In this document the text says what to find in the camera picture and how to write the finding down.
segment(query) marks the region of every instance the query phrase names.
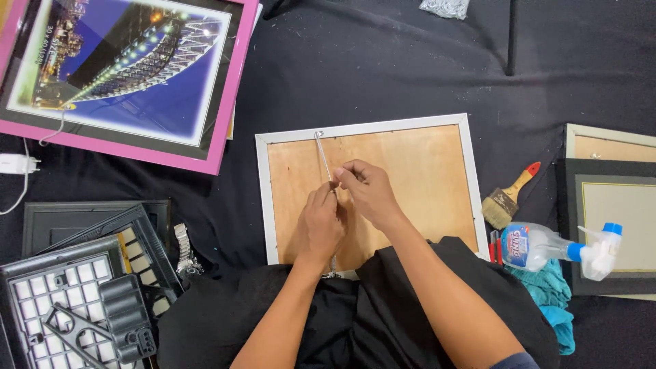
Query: wristwatch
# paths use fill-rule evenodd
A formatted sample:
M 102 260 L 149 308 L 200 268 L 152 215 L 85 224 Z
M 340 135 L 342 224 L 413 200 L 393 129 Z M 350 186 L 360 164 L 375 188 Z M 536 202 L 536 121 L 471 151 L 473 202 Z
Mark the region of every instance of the wristwatch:
M 175 272 L 178 273 L 180 279 L 187 279 L 193 274 L 202 274 L 203 266 L 198 263 L 192 251 L 192 245 L 189 243 L 189 236 L 187 235 L 187 227 L 181 223 L 174 227 L 175 238 L 178 239 L 180 245 L 180 261 Z

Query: hand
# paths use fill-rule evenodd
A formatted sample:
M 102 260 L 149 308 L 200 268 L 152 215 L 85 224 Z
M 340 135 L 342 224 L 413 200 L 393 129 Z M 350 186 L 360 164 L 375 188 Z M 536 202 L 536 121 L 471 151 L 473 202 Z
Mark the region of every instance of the hand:
M 295 265 L 309 263 L 323 272 L 337 252 L 346 234 L 346 210 L 332 193 L 335 187 L 335 183 L 326 182 L 308 195 L 308 202 L 298 218 L 302 244 Z
M 358 211 L 378 230 L 385 232 L 405 218 L 383 168 L 355 159 L 337 168 L 333 177 L 351 192 Z

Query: pink picture frame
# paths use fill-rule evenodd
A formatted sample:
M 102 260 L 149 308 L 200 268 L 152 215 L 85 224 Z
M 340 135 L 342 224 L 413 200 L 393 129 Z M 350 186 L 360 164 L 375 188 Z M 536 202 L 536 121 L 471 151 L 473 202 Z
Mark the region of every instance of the pink picture frame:
M 230 0 L 230 2 L 242 4 L 243 10 L 236 33 L 232 58 L 230 59 L 230 64 L 228 66 L 226 81 L 221 94 L 218 113 L 216 115 L 216 123 L 213 127 L 213 134 L 206 160 L 131 146 L 128 144 L 105 141 L 102 139 L 84 137 L 66 132 L 60 132 L 46 141 L 54 144 L 62 144 L 85 150 L 217 175 L 221 165 L 224 147 L 226 145 L 228 127 L 230 125 L 237 89 L 239 87 L 239 80 L 241 78 L 241 72 L 258 8 L 258 0 Z M 0 35 L 0 81 L 4 79 L 5 73 L 7 72 L 9 58 L 14 49 L 16 36 L 21 30 L 22 17 L 24 16 L 28 3 L 29 0 L 14 0 L 7 22 L 2 30 L 2 34 Z M 55 131 L 52 129 L 34 127 L 32 125 L 17 123 L 14 121 L 0 120 L 0 133 L 39 140 L 54 132 Z

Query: teal cloth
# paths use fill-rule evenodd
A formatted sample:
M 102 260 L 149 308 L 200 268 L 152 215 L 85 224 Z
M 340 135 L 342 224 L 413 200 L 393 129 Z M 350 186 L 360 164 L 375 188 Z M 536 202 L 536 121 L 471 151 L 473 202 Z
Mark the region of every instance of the teal cloth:
M 517 279 L 531 294 L 535 304 L 554 328 L 561 355 L 574 352 L 574 333 L 572 319 L 574 316 L 565 311 L 572 292 L 563 278 L 563 271 L 557 259 L 549 260 L 539 272 L 528 272 L 505 266 L 506 270 Z

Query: charging cable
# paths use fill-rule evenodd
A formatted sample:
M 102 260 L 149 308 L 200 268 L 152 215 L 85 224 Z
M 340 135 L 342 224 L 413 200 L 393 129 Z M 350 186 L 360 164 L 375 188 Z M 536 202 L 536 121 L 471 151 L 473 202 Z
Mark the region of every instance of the charging cable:
M 30 156 L 28 150 L 28 142 L 23 138 L 23 145 L 25 145 L 25 155 L 21 154 L 0 154 L 0 173 L 6 174 L 25 174 L 25 182 L 23 184 L 23 193 L 20 194 L 16 203 L 6 211 L 0 211 L 0 215 L 9 214 L 16 206 L 20 204 L 28 192 L 28 175 L 37 171 L 37 163 L 41 160 L 36 160 Z

